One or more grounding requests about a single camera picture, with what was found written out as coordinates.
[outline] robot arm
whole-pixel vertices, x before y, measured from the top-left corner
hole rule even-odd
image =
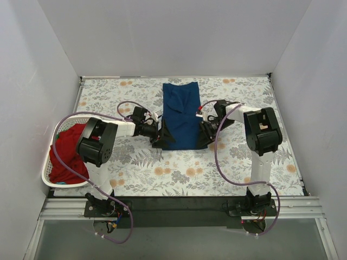
[[[213,117],[212,120],[208,120],[210,117],[207,117],[207,120],[200,123],[200,146],[214,142],[222,119],[238,105],[238,102],[229,103],[225,100],[220,100],[214,105],[217,117]],[[250,181],[269,182],[274,153],[282,143],[282,133],[273,108],[238,107],[229,114],[222,129],[235,121],[245,124],[246,141],[252,153]],[[271,193],[266,184],[249,185],[246,198],[249,206],[256,209],[270,202]]]
[[[111,157],[114,141],[117,137],[142,135],[149,137],[150,143],[155,144],[155,147],[158,148],[166,147],[166,141],[175,142],[166,128],[165,121],[162,121],[162,127],[159,130],[159,122],[156,118],[150,118],[151,124],[146,122],[147,114],[147,109],[135,107],[133,114],[129,116],[131,122],[102,120],[100,118],[88,120],[78,140],[76,152],[85,163],[90,180],[105,193],[111,194],[113,191],[108,181],[107,162]],[[92,195],[96,199],[107,199],[106,196],[94,189]]]

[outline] white laundry basket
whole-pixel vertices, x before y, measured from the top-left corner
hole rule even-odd
[[[86,124],[88,122],[89,118],[91,118],[91,115],[71,116],[70,118],[66,119],[65,122],[60,126],[60,128],[58,129],[58,133],[60,133],[62,131],[66,131],[67,129],[73,127],[75,124]],[[52,138],[50,140],[50,145],[52,145],[52,143],[53,143],[53,138],[54,138],[54,136],[52,136]],[[84,181],[82,183],[76,183],[76,184],[51,183],[49,180],[49,174],[51,173],[53,167],[52,167],[52,163],[50,162],[50,159],[49,159],[49,151],[50,151],[50,149],[48,149],[48,152],[46,154],[46,159],[45,159],[42,173],[41,173],[42,180],[47,186],[54,187],[54,188],[75,188],[75,187],[84,186],[88,183],[86,181]]]

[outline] floral pattern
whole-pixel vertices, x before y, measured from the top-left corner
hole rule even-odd
[[[280,195],[303,195],[287,136],[283,131],[273,92],[266,77],[176,78],[176,79],[90,79],[83,87],[78,111],[119,116],[117,104],[132,100],[150,111],[162,111],[163,83],[183,85],[198,82],[201,103],[211,99],[240,101],[251,107],[273,107],[283,133],[272,163],[271,183]],[[121,113],[130,114],[126,103]],[[204,108],[215,115],[212,105]],[[151,148],[148,138],[117,138],[109,160],[110,182],[116,196],[242,196],[245,187],[233,186],[219,175],[214,162],[214,144],[196,151],[162,151]],[[240,183],[250,181],[251,154],[241,123],[221,132],[218,153],[225,175]],[[89,185],[56,189],[56,196],[84,196]]]

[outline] white wall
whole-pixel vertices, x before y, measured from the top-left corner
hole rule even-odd
[[[0,1],[0,259],[22,259],[45,199],[41,167],[79,78],[37,0]]]
[[[273,73],[276,98],[308,190],[347,259],[347,1],[312,0]]]
[[[311,0],[38,0],[80,76],[272,72]]]

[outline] blue towel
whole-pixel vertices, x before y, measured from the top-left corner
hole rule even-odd
[[[163,117],[175,143],[169,143],[169,148],[163,150],[196,150],[199,136],[199,123],[202,118],[195,113],[200,106],[199,86],[197,82],[176,86],[163,84]]]

